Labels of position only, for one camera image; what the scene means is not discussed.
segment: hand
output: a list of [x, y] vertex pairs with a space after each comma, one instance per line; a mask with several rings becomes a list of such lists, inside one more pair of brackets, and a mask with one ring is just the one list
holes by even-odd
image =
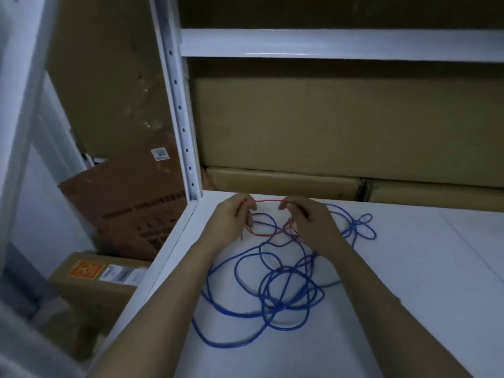
[[290, 212], [301, 239], [313, 251], [327, 256], [348, 245], [325, 204], [306, 197], [286, 197], [278, 206]]
[[237, 193], [217, 205], [198, 242], [218, 253], [242, 234], [245, 225], [252, 228], [250, 210], [257, 205], [248, 193]]

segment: blue wire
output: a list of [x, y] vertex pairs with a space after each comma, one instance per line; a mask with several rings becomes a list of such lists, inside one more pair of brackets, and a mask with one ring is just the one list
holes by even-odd
[[[346, 210], [343, 208], [334, 205], [334, 204], [329, 204], [326, 203], [326, 206], [330, 207], [330, 210], [332, 208], [339, 209], [340, 212], [336, 211], [330, 211], [331, 214], [333, 215], [338, 215], [341, 216], [345, 219], [346, 223], [348, 224], [348, 227], [341, 232], [343, 237], [345, 238], [350, 238], [350, 244], [352, 247], [354, 247], [355, 242], [357, 241], [358, 237], [362, 237], [367, 240], [375, 240], [376, 239], [376, 232], [374, 229], [372, 229], [369, 226], [369, 223], [373, 219], [373, 216], [371, 214], [364, 214], [361, 217], [359, 217], [357, 220], [352, 217], [352, 215], [349, 214]], [[196, 330], [196, 333], [198, 333], [199, 337], [202, 339], [202, 341], [207, 344], [208, 346], [212, 346], [215, 348], [219, 349], [231, 349], [231, 348], [238, 348], [242, 347], [245, 345], [248, 345], [252, 342], [254, 342], [257, 337], [259, 337], [266, 328], [272, 328], [275, 330], [280, 330], [284, 332], [289, 332], [292, 330], [296, 330], [301, 328], [306, 322], [308, 321], [308, 317], [310, 314], [310, 309], [313, 308], [314, 306], [318, 305], [325, 297], [325, 292], [323, 288], [329, 288], [331, 286], [335, 286], [339, 284], [341, 281], [335, 281], [331, 284], [326, 284], [326, 285], [318, 285], [313, 281], [312, 276], [313, 276], [313, 270], [314, 270], [314, 262], [315, 259], [318, 257], [317, 253], [312, 252], [310, 254], [306, 253], [305, 247], [301, 244], [301, 242], [298, 242], [297, 239], [299, 238], [299, 235], [293, 235], [289, 232], [287, 232], [286, 228], [288, 223], [285, 223], [285, 225], [280, 228], [274, 218], [266, 213], [255, 213], [252, 214], [254, 218], [257, 218], [258, 216], [264, 216], [267, 219], [271, 220], [270, 223], [264, 222], [264, 221], [257, 221], [254, 220], [254, 223], [260, 224], [260, 225], [265, 225], [268, 227], [272, 227], [274, 229], [272, 235], [268, 238], [268, 240], [262, 242], [261, 244], [249, 248], [246, 251], [237, 254], [235, 256], [232, 256], [217, 266], [211, 266], [210, 270], [208, 271], [207, 278], [205, 281], [205, 287], [206, 291], [202, 290], [201, 295], [207, 302], [209, 302], [219, 313], [222, 313], [225, 316], [229, 317], [235, 317], [235, 318], [262, 318], [264, 323], [263, 325], [259, 328], [257, 332], [255, 332], [253, 335], [251, 335], [249, 338], [242, 340], [242, 341], [237, 341], [237, 342], [230, 342], [230, 343], [220, 343], [220, 342], [214, 342], [210, 341], [208, 338], [206, 338], [201, 330], [198, 327], [198, 324], [196, 323], [196, 320], [193, 318], [192, 319], [192, 325], [194, 326], [194, 329]], [[361, 232], [358, 231], [358, 226], [364, 226], [367, 229], [369, 229], [370, 233], [372, 235], [367, 236], [365, 234], [362, 234]], [[289, 237], [289, 240], [286, 241], [284, 244], [277, 245], [271, 242], [271, 240], [280, 232], [286, 234]], [[302, 252], [303, 252], [303, 257], [301, 257], [297, 263], [294, 266], [287, 266], [282, 263], [280, 258], [275, 255], [272, 252], [266, 252], [263, 251], [263, 247], [266, 245], [270, 245], [276, 248], [282, 248], [290, 243], [294, 243], [298, 245]], [[264, 256], [271, 256], [275, 259], [275, 261], [278, 263], [278, 267], [272, 268], [270, 267], [265, 261], [264, 261]], [[247, 259], [247, 258], [252, 258], [252, 257], [259, 257], [262, 264], [266, 267], [268, 270], [268, 273], [262, 278], [261, 283], [259, 284], [259, 288], [257, 292], [252, 291], [249, 287], [247, 287], [243, 281], [240, 279], [238, 275], [238, 266], [240, 263]], [[250, 312], [250, 313], [240, 313], [240, 312], [235, 312], [235, 311], [230, 311], [223, 306], [219, 305], [217, 302], [214, 301], [212, 297], [212, 292], [210, 290], [210, 282], [209, 279], [210, 277], [216, 273], [223, 265], [227, 264], [228, 262], [238, 259], [234, 265], [234, 278], [236, 279], [236, 282], [238, 283], [239, 286], [242, 287], [242, 289], [247, 292], [249, 295], [257, 298], [259, 300], [259, 303], [261, 304], [261, 310], [255, 311], [255, 312]], [[284, 284], [284, 287], [282, 289], [282, 292], [280, 294], [280, 297], [276, 298], [274, 297], [271, 292], [270, 292], [270, 285], [271, 283], [278, 279], [280, 276], [287, 275], [287, 281]], [[287, 291], [287, 287], [289, 286], [289, 282], [293, 275], [299, 276], [302, 279], [304, 279], [305, 283], [304, 285], [299, 288], [299, 290], [294, 294], [292, 298], [286, 299], [285, 293]], [[275, 316], [282, 312], [282, 311], [304, 311], [304, 318], [303, 320], [294, 326], [289, 326], [289, 327], [281, 327], [274, 325], [272, 322], [275, 318]]]

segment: orange label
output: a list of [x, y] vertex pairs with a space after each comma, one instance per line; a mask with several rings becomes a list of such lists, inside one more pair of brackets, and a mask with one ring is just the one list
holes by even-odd
[[105, 267], [105, 264], [100, 264], [92, 261], [79, 260], [70, 271], [70, 276], [80, 277], [83, 279], [94, 279], [98, 273]]

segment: forearm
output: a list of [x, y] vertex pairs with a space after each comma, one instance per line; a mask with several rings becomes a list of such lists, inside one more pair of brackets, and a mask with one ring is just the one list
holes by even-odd
[[380, 281], [346, 241], [329, 260], [386, 377], [470, 377], [470, 374]]
[[216, 252], [195, 243], [105, 352], [92, 378], [170, 377]]

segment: tangled blue cable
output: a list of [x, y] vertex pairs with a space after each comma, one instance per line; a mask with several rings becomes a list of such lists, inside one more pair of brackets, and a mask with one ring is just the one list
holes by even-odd
[[[328, 203], [326, 203], [325, 205], [328, 207], [336, 208], [336, 209], [340, 210], [340, 212], [331, 211], [331, 214], [341, 216], [347, 222], [348, 227], [344, 231], [342, 231], [341, 234], [345, 238], [351, 238], [350, 243], [351, 243], [352, 247], [354, 247], [355, 242], [357, 241], [358, 237], [363, 237], [367, 240], [375, 240], [376, 239], [376, 232], [374, 231], [374, 229], [372, 229], [369, 226], [369, 222], [373, 219], [373, 216], [371, 214], [364, 214], [356, 220], [349, 214], [349, 212], [347, 212], [346, 210], [344, 210], [343, 208], [341, 208], [339, 206], [336, 206], [334, 204], [328, 204]], [[198, 335], [202, 339], [202, 341], [204, 343], [206, 343], [208, 346], [212, 346], [212, 347], [220, 348], [220, 349], [230, 349], [230, 348], [242, 347], [242, 346], [245, 346], [245, 345], [248, 345], [248, 344], [254, 342], [254, 340], [257, 337], [259, 337], [263, 333], [263, 331], [268, 327], [275, 329], [275, 330], [281, 330], [284, 332], [299, 329], [304, 324], [306, 324], [306, 322], [308, 321], [310, 309], [313, 308], [315, 305], [319, 304], [324, 299], [325, 292], [324, 292], [323, 288], [328, 288], [328, 287], [337, 285], [341, 282], [341, 281], [335, 281], [335, 282], [333, 282], [331, 284], [327, 284], [327, 285], [318, 285], [312, 280], [313, 270], [314, 270], [314, 262], [315, 262], [315, 259], [317, 258], [318, 255], [315, 252], [312, 252], [310, 254], [306, 253], [306, 250], [305, 250], [305, 247], [303, 246], [303, 244], [300, 241], [299, 242], [297, 241], [297, 239], [299, 238], [299, 235], [287, 232], [288, 222], [286, 222], [284, 224], [284, 226], [280, 228], [277, 225], [277, 223], [275, 222], [274, 218], [266, 213], [255, 213], [252, 216], [254, 218], [264, 216], [267, 219], [271, 220], [270, 223], [254, 220], [254, 223], [260, 224], [260, 225], [265, 225], [268, 227], [272, 227], [272, 228], [274, 228], [274, 232], [268, 238], [268, 240], [262, 242], [261, 244], [255, 246], [255, 247], [249, 248], [246, 251], [244, 251], [240, 254], [237, 254], [233, 257], [230, 257], [215, 267], [212, 265], [210, 267], [210, 270], [208, 271], [207, 278], [206, 278], [206, 283], [205, 283], [206, 292], [205, 292], [205, 290], [202, 290], [201, 295], [218, 312], [224, 314], [225, 316], [230, 316], [230, 317], [235, 317], [235, 318], [262, 318], [264, 323], [256, 333], [254, 333], [251, 337], [249, 337], [243, 341], [237, 341], [237, 342], [231, 342], [231, 343], [220, 343], [220, 342], [210, 341], [209, 339], [207, 339], [203, 335], [203, 333], [199, 329], [198, 325], [196, 324], [195, 319], [193, 318], [192, 325], [194, 326], [196, 333], [198, 333]], [[369, 229], [370, 232], [372, 233], [372, 235], [366, 236], [365, 234], [362, 234], [361, 232], [359, 232], [358, 231], [359, 226], [364, 226], [367, 229]], [[280, 233], [286, 234], [289, 237], [289, 240], [281, 245], [277, 245], [277, 244], [272, 243], [271, 240], [276, 235], [278, 235]], [[263, 247], [266, 245], [271, 245], [276, 248], [282, 248], [282, 247], [285, 247], [286, 245], [289, 245], [290, 243], [297, 244], [303, 252], [303, 257], [301, 257], [296, 262], [296, 264], [294, 264], [293, 266], [284, 265], [277, 255], [275, 255], [272, 252], [267, 252], [267, 251], [262, 250]], [[268, 256], [273, 257], [277, 261], [279, 267], [277, 267], [277, 268], [270, 267], [265, 262], [264, 257], [263, 257], [264, 255], [268, 255]], [[261, 280], [261, 283], [259, 284], [259, 288], [258, 288], [257, 292], [250, 290], [250, 288], [247, 287], [243, 283], [243, 281], [240, 279], [240, 277], [238, 276], [239, 264], [243, 260], [245, 260], [247, 258], [251, 258], [251, 257], [259, 257], [261, 259], [262, 264], [268, 270], [268, 273], [266, 273], [266, 275]], [[236, 260], [236, 259], [238, 259], [238, 260], [236, 261], [236, 263], [234, 265], [234, 278], [236, 279], [236, 282], [238, 283], [238, 285], [240, 285], [245, 292], [247, 292], [249, 295], [251, 295], [253, 297], [256, 297], [259, 300], [259, 303], [261, 304], [260, 311], [255, 311], [255, 312], [251, 312], [251, 313], [239, 313], [239, 312], [235, 312], [235, 311], [230, 311], [230, 310], [224, 308], [223, 306], [219, 305], [217, 302], [215, 302], [212, 297], [212, 292], [210, 290], [210, 282], [209, 282], [211, 275], [216, 273], [219, 270], [219, 268], [222, 267], [223, 265], [227, 264], [231, 260]], [[278, 279], [280, 276], [283, 276], [283, 275], [287, 275], [287, 280], [284, 284], [284, 287], [282, 289], [280, 297], [277, 298], [271, 294], [270, 285], [274, 280]], [[287, 291], [287, 287], [289, 286], [289, 282], [291, 281], [291, 278], [293, 277], [293, 275], [297, 275], [297, 276], [301, 277], [302, 279], [304, 279], [305, 283], [301, 288], [299, 288], [299, 290], [293, 295], [293, 297], [291, 297], [289, 299], [285, 299], [284, 296], [285, 296], [285, 293]], [[289, 326], [289, 327], [277, 326], [277, 325], [273, 324], [272, 322], [273, 322], [275, 316], [278, 313], [280, 313], [281, 311], [304, 311], [304, 314], [305, 314], [304, 319], [299, 324], [296, 324], [294, 326]]]

